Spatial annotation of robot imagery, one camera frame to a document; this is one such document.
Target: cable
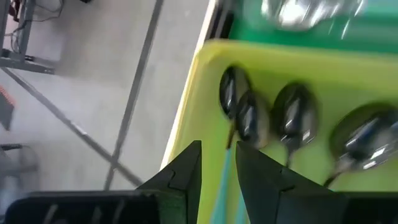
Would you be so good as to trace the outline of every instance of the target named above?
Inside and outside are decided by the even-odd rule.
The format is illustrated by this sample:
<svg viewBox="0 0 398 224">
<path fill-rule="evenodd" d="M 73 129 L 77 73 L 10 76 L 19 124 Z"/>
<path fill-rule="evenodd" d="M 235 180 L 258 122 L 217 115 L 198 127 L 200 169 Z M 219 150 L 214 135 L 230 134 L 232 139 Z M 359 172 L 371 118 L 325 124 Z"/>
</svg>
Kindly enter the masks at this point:
<svg viewBox="0 0 398 224">
<path fill-rule="evenodd" d="M 18 31 L 20 31 L 20 30 L 25 29 L 25 27 L 26 27 L 28 22 L 45 22 L 45 21 L 49 21 L 51 19 L 58 19 L 61 16 L 61 13 L 63 11 L 63 7 L 65 5 L 65 2 L 64 2 L 64 0 L 59 0 L 59 1 L 60 1 L 60 7 L 57 9 L 57 11 L 51 11 L 51 10 L 49 10 L 49 9 L 43 7 L 43 6 L 40 6 L 40 5 L 36 4 L 36 6 L 39 6 L 39 7 L 43 8 L 43 9 L 49 11 L 49 12 L 58 12 L 58 15 L 50 16 L 50 17 L 48 17 L 46 19 L 42 19 L 42 20 L 34 20 L 34 19 L 25 20 L 24 23 L 20 27 L 16 28 L 11 33 L 5 35 L 5 37 L 11 37 L 11 49 L 12 49 L 13 52 L 19 53 L 19 54 L 21 53 L 20 47 L 19 47 L 19 36 L 16 33 Z M 15 50 L 15 48 L 14 48 L 14 36 L 16 37 L 16 43 L 17 43 L 18 50 Z"/>
</svg>

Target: yellow tray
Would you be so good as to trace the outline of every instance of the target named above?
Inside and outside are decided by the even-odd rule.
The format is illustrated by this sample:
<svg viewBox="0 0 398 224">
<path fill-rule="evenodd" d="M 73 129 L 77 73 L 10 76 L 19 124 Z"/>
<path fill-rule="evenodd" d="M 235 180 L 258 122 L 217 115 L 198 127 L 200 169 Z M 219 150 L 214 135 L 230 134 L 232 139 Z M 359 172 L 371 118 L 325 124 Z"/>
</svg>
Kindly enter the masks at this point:
<svg viewBox="0 0 398 224">
<path fill-rule="evenodd" d="M 322 183 L 333 168 L 327 140 L 339 120 L 368 102 L 398 103 L 398 59 L 390 55 L 359 55 L 330 50 L 242 44 L 212 41 L 195 57 L 171 161 L 193 140 L 202 141 L 202 187 L 198 223 L 209 223 L 221 180 L 229 122 L 218 102 L 221 76 L 227 66 L 237 63 L 247 71 L 254 88 L 273 103 L 288 82 L 303 80 L 320 102 L 320 130 L 307 147 L 293 158 L 292 169 Z M 284 163 L 286 150 L 277 139 L 261 150 Z M 233 162 L 229 179 L 228 223 L 233 223 L 239 184 Z M 398 190 L 398 160 L 366 172 L 344 174 L 331 186 L 344 191 Z"/>
</svg>

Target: utensil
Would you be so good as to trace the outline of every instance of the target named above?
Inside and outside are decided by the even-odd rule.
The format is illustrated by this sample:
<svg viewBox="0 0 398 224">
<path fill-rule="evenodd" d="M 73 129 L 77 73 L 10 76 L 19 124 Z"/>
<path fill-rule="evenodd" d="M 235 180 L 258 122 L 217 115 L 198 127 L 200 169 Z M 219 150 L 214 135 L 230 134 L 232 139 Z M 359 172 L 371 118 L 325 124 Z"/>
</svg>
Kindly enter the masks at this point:
<svg viewBox="0 0 398 224">
<path fill-rule="evenodd" d="M 236 112 L 236 130 L 242 141 L 256 149 L 265 147 L 270 140 L 269 107 L 266 101 L 256 92 L 247 91 L 238 103 Z M 239 196 L 235 224 L 245 222 L 246 207 L 242 192 Z"/>
<path fill-rule="evenodd" d="M 336 126 L 330 149 L 336 164 L 323 186 L 342 173 L 367 170 L 386 162 L 398 151 L 398 110 L 386 103 L 355 109 Z"/>
<path fill-rule="evenodd" d="M 304 31 L 335 16 L 356 16 L 364 3 L 365 0 L 262 0 L 261 15 L 278 29 Z"/>
<path fill-rule="evenodd" d="M 295 151 L 310 143 L 318 131 L 314 95 L 301 83 L 290 83 L 278 94 L 272 109 L 273 126 L 287 148 L 286 167 Z"/>
<path fill-rule="evenodd" d="M 220 189 L 216 199 L 216 205 L 213 210 L 213 216 L 211 223 L 224 224 L 226 223 L 226 193 L 228 186 L 228 174 L 231 163 L 232 153 L 231 143 L 235 132 L 234 119 L 236 116 L 236 110 L 238 101 L 241 99 L 243 94 L 250 89 L 250 83 L 247 78 L 246 72 L 237 66 L 228 67 L 220 82 L 220 105 L 224 111 L 224 114 L 231 121 L 231 127 L 229 129 L 226 154 L 224 159 L 223 171 L 221 175 Z"/>
</svg>

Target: metal spoon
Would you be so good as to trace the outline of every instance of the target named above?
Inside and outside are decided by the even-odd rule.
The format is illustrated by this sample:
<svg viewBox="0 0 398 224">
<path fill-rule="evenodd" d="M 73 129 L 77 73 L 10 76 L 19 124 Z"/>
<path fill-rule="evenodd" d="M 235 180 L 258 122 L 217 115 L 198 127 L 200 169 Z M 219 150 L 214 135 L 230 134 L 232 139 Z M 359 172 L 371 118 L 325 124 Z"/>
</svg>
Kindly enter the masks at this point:
<svg viewBox="0 0 398 224">
<path fill-rule="evenodd" d="M 356 16 L 363 6 L 364 0 L 262 0 L 261 14 L 278 29 L 303 31 L 335 16 Z"/>
<path fill-rule="evenodd" d="M 330 149 L 337 160 L 323 186 L 349 170 L 367 170 L 386 162 L 398 151 L 398 110 L 385 103 L 362 106 L 334 129 Z"/>
<path fill-rule="evenodd" d="M 246 72 L 242 68 L 230 66 L 225 70 L 223 76 L 221 77 L 219 98 L 224 114 L 231 121 L 231 127 L 229 129 L 226 144 L 226 155 L 224 159 L 223 172 L 221 175 L 220 189 L 211 218 L 211 223 L 214 224 L 226 223 L 226 193 L 228 186 L 229 167 L 232 158 L 232 150 L 230 149 L 232 138 L 235 132 L 234 119 L 236 116 L 238 101 L 249 89 L 250 83 Z"/>
<path fill-rule="evenodd" d="M 247 91 L 238 103 L 236 112 L 236 130 L 242 141 L 256 149 L 265 147 L 270 140 L 269 107 L 266 101 L 256 92 Z M 239 196 L 235 224 L 245 222 L 246 207 L 242 193 Z"/>
<path fill-rule="evenodd" d="M 274 129 L 287 148 L 286 167 L 293 153 L 314 139 L 318 131 L 315 97 L 301 83 L 291 83 L 278 94 L 272 109 Z"/>
</svg>

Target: gray floor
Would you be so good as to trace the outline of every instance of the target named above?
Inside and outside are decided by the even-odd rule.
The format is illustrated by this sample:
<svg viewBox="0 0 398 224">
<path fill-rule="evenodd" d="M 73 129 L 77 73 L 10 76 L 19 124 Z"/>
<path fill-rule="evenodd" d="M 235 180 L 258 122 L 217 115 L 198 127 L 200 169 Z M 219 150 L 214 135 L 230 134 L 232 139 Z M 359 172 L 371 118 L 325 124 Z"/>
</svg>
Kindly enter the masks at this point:
<svg viewBox="0 0 398 224">
<path fill-rule="evenodd" d="M 207 3 L 164 3 L 120 158 L 143 181 L 162 162 Z M 28 48 L 29 54 L 56 61 L 56 75 L 12 72 L 112 154 L 154 4 L 69 0 L 61 18 L 34 23 Z M 37 14 L 47 17 L 43 11 Z M 12 131 L 1 140 L 33 148 L 39 158 L 40 189 L 102 189 L 109 163 L 2 71 L 0 85 L 17 101 Z M 111 189 L 134 187 L 116 172 Z"/>
</svg>

